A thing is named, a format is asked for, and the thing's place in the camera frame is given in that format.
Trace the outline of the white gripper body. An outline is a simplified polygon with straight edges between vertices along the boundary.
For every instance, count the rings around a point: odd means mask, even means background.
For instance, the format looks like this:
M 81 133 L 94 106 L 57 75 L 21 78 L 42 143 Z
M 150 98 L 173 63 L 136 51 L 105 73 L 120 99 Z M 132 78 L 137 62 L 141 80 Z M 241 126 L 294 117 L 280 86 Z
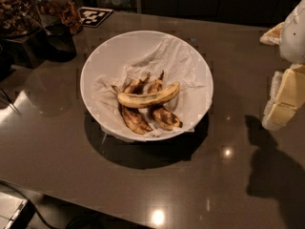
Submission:
M 301 0 L 285 19 L 279 49 L 287 61 L 305 63 L 305 0 Z

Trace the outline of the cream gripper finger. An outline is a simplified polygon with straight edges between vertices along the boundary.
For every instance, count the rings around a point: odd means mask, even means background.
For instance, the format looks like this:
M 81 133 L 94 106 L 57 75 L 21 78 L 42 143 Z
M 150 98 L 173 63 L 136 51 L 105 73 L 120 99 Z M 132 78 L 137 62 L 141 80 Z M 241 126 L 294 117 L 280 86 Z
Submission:
M 282 28 L 284 26 L 284 23 L 281 22 L 274 26 L 273 28 L 266 31 L 261 37 L 260 42 L 265 45 L 277 45 L 279 46 L 281 43 L 281 34 L 282 34 Z
M 305 65 L 292 64 L 284 73 L 276 71 L 262 126 L 271 131 L 285 127 L 305 104 Z

